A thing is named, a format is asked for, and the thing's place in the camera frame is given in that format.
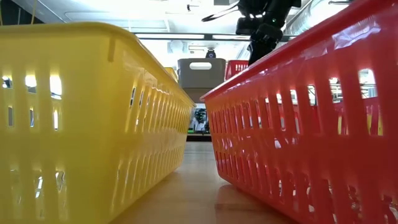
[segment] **ceiling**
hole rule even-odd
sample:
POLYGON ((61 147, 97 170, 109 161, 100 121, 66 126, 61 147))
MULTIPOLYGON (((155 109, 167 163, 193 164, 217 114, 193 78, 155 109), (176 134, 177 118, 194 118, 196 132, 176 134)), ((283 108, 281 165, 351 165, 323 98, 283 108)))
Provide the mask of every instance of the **ceiling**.
MULTIPOLYGON (((32 12, 35 0, 13 0, 32 12)), ((234 34, 240 12, 211 22, 201 19, 230 7, 237 0, 38 0, 36 16, 45 23, 105 22, 134 33, 234 34)), ((309 1, 302 0, 305 6, 309 1)), ((293 8, 287 22, 296 17, 293 8)), ((147 48, 165 66, 175 66, 184 57, 204 57, 209 48, 217 56, 247 59, 248 42, 225 40, 143 40, 147 48)))

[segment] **black camera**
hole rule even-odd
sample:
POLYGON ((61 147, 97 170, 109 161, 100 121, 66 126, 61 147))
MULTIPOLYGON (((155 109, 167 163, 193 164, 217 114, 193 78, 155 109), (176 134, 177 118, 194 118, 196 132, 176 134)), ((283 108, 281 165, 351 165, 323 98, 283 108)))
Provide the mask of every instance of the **black camera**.
MULTIPOLYGON (((239 11, 242 17, 236 24, 236 34, 250 35, 250 65, 275 49, 282 39, 281 28, 292 7, 301 7, 301 0, 239 0, 229 9, 207 16, 202 21, 212 21, 239 11)), ((211 52, 207 52, 206 58, 211 55, 211 52)))
POLYGON ((206 58, 216 58, 216 52, 214 49, 208 49, 206 53, 206 58))

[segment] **red plastic basket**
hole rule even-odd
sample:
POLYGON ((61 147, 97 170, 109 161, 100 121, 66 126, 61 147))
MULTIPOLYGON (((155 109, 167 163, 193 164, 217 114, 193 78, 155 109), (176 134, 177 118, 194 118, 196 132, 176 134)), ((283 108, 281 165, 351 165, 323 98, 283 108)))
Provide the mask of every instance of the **red plastic basket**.
POLYGON ((234 75, 242 72, 245 68, 248 67, 247 60, 230 60, 226 66, 225 71, 225 80, 229 80, 234 75))
POLYGON ((355 1, 203 96, 219 175, 300 223, 396 224, 397 21, 398 0, 355 1))

